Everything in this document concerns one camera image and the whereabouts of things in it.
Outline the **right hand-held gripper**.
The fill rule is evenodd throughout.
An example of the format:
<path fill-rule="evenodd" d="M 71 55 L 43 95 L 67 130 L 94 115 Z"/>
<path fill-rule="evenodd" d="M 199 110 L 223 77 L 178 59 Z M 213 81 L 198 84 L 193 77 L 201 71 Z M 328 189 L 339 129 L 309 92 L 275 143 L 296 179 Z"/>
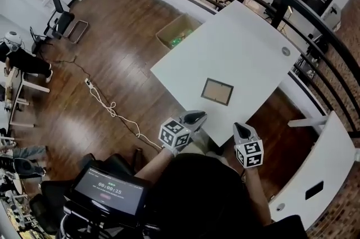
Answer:
<path fill-rule="evenodd" d="M 248 124 L 233 124 L 236 158 L 243 168 L 262 165 L 264 158 L 263 141 L 256 130 Z"/>

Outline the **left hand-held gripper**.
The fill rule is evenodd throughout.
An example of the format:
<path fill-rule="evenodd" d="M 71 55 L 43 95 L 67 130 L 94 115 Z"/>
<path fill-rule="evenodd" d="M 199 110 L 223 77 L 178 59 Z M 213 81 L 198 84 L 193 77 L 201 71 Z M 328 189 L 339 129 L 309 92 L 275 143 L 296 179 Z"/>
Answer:
<path fill-rule="evenodd" d="M 177 156 L 192 141 L 192 137 L 206 120 L 206 112 L 200 110 L 185 111 L 177 118 L 169 118 L 160 127 L 159 140 L 163 148 Z"/>

